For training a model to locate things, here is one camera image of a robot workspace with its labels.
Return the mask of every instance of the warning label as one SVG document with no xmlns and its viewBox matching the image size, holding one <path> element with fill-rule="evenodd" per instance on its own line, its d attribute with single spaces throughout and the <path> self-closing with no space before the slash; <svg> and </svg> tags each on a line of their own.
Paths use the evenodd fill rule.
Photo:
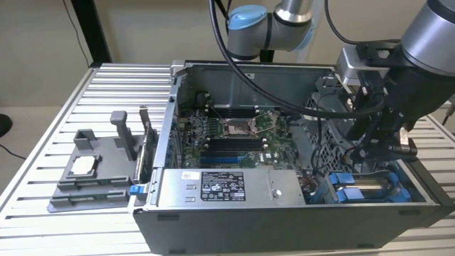
<svg viewBox="0 0 455 256">
<path fill-rule="evenodd" d="M 203 201 L 246 201 L 243 172 L 202 172 Z"/>
</svg>

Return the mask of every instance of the slotted metal surface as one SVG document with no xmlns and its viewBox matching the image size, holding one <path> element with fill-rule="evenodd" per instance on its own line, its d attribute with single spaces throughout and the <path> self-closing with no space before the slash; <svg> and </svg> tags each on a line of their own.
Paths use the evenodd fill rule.
<svg viewBox="0 0 455 256">
<path fill-rule="evenodd" d="M 47 205 L 76 130 L 92 128 L 99 137 L 115 135 L 110 113 L 126 110 L 129 126 L 141 134 L 142 104 L 150 105 L 150 118 L 161 130 L 169 90 L 170 66 L 110 64 L 87 73 L 0 197 L 0 255 L 153 255 L 126 208 L 50 214 Z M 455 199 L 455 138 L 431 117 L 418 122 L 411 137 L 425 166 Z M 379 250 L 262 255 L 353 254 L 455 255 L 455 214 L 431 228 L 405 232 Z"/>
</svg>

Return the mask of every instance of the black cable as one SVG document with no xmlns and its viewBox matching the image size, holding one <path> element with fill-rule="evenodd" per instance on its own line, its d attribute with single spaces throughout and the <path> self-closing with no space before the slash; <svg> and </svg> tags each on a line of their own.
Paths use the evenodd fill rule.
<svg viewBox="0 0 455 256">
<path fill-rule="evenodd" d="M 326 18 L 327 18 L 327 23 L 330 28 L 333 29 L 334 34 L 337 37 L 347 44 L 361 44 L 361 43 L 374 43 L 374 42 L 385 42 L 385 43 L 399 43 L 399 39 L 387 39 L 387 40 L 378 40 L 378 41 L 353 41 L 349 40 L 337 30 L 337 27 L 333 22 L 333 18 L 330 16 L 330 11 L 329 11 L 329 0 L 325 0 L 325 12 L 326 12 Z"/>
<path fill-rule="evenodd" d="M 227 19 L 225 19 L 225 26 L 226 26 L 226 33 L 230 34 L 230 9 L 233 5 L 233 0 L 229 0 L 227 7 L 226 7 L 226 13 L 227 13 Z"/>
<path fill-rule="evenodd" d="M 66 11 L 67 11 L 67 15 L 68 15 L 68 18 L 70 18 L 72 27 L 74 27 L 74 31 L 76 32 L 76 38 L 78 38 L 79 48 L 80 48 L 80 51 L 83 52 L 83 55 L 84 55 L 86 64 L 87 64 L 87 67 L 90 67 L 87 55 L 86 55 L 86 52 L 84 52 L 84 49 L 83 49 L 83 45 L 82 45 L 82 43 L 80 43 L 79 32 L 78 32 L 76 25 L 74 24 L 74 21 L 72 21 L 71 15 L 70 15 L 67 3 L 66 3 L 64 0 L 62 0 L 62 1 L 63 1 L 64 9 L 66 9 Z"/>
<path fill-rule="evenodd" d="M 446 117 L 443 118 L 443 121 L 442 121 L 442 123 L 441 123 L 443 126 L 445 126 L 446 123 L 447 123 L 449 117 L 450 117 L 450 116 L 446 116 Z"/>
<path fill-rule="evenodd" d="M 223 5 L 222 0 L 215 0 L 215 2 L 217 2 L 217 5 L 218 5 L 219 8 L 221 8 L 221 12 L 222 12 L 222 14 L 223 14 L 225 19 L 229 19 L 229 18 L 230 18 L 230 17 L 229 17 L 229 12 L 226 11 L 226 8 L 225 8 L 225 5 Z"/>
<path fill-rule="evenodd" d="M 210 3 L 210 15 L 211 15 L 211 23 L 213 23 L 214 33 L 215 33 L 215 39 L 217 39 L 217 42 L 218 42 L 218 45 L 219 45 L 223 57 L 225 57 L 225 59 L 227 61 L 227 64 L 233 68 L 233 71 L 235 72 L 235 74 L 238 75 L 241 80 L 266 99 L 269 99 L 270 101 L 273 101 L 278 105 L 283 106 L 285 108 L 287 108 L 287 109 L 290 109 L 290 110 L 293 110 L 293 111 L 295 111 L 295 112 L 298 112 L 301 114 L 305 114 L 305 115 L 313 116 L 313 117 L 326 118 L 326 119 L 362 118 L 362 117 L 367 117 L 367 116 L 373 115 L 374 113 L 377 113 L 378 111 L 381 111 L 383 109 L 383 106 L 385 106 L 385 99 L 383 98 L 379 99 L 379 102 L 371 108 L 355 110 L 354 112 L 337 113 L 337 112 L 327 112 L 327 111 L 317 111 L 317 110 L 313 110 L 313 109 L 297 106 L 297 105 L 286 102 L 281 98 L 275 97 L 273 94 L 270 94 L 246 76 L 246 74 L 242 72 L 241 68 L 235 64 L 234 60 L 231 59 L 231 56 L 229 54 L 229 50 L 227 50 L 226 45 L 225 45 L 222 33 L 221 33 L 221 27 L 219 27 L 219 21 L 218 21 L 218 17 L 217 17 L 217 9 L 215 9 L 214 0 L 210 0 L 209 3 Z"/>
<path fill-rule="evenodd" d="M 15 153 L 12 153 L 12 152 L 10 151 L 10 149 L 8 149 L 6 146 L 3 146 L 2 144 L 0 144 L 0 147 L 2 147 L 11 155 L 14 155 L 15 157 L 18 157 L 18 158 L 26 160 L 26 157 L 24 157 L 24 156 L 19 156 L 19 155 L 16 155 Z"/>
</svg>

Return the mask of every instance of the wall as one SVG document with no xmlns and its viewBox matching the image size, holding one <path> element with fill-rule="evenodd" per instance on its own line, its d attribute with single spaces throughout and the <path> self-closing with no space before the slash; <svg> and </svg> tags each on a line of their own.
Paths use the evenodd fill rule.
<svg viewBox="0 0 455 256">
<path fill-rule="evenodd" d="M 338 31 L 350 40 L 401 39 L 425 2 L 426 0 L 330 0 L 330 13 Z M 323 16 L 310 45 L 307 62 L 337 63 L 345 45 Z"/>
<path fill-rule="evenodd" d="M 206 0 L 95 2 L 115 61 L 222 60 Z M 330 1 L 341 32 L 358 40 L 399 37 L 423 2 Z M 278 0 L 234 1 L 237 5 L 245 3 L 263 4 L 271 11 Z M 83 36 L 82 41 L 88 53 Z M 62 1 L 0 1 L 0 46 L 0 106 L 63 104 L 87 68 Z M 310 62 L 334 63 L 342 46 L 322 18 Z M 278 52 L 275 61 L 295 62 L 297 55 Z"/>
<path fill-rule="evenodd" d="M 63 2 L 0 1 L 0 106 L 63 104 L 86 71 Z"/>
<path fill-rule="evenodd" d="M 206 0 L 95 2 L 115 61 L 170 63 L 175 59 L 223 60 Z M 278 0 L 249 0 L 247 3 L 265 5 L 273 11 Z M 231 10 L 245 4 L 245 1 L 234 1 Z M 218 17 L 225 34 L 225 18 L 221 13 Z M 275 60 L 295 62 L 297 56 L 297 52 L 278 52 Z"/>
</svg>

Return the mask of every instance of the sticker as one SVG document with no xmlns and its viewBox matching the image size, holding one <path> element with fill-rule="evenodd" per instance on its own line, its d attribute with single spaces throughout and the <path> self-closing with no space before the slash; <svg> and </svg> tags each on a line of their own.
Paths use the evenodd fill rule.
<svg viewBox="0 0 455 256">
<path fill-rule="evenodd" d="M 202 172 L 201 187 L 203 201 L 246 201 L 243 172 Z"/>
<path fill-rule="evenodd" d="M 199 180 L 201 172 L 183 172 L 182 179 L 183 180 Z"/>
</svg>

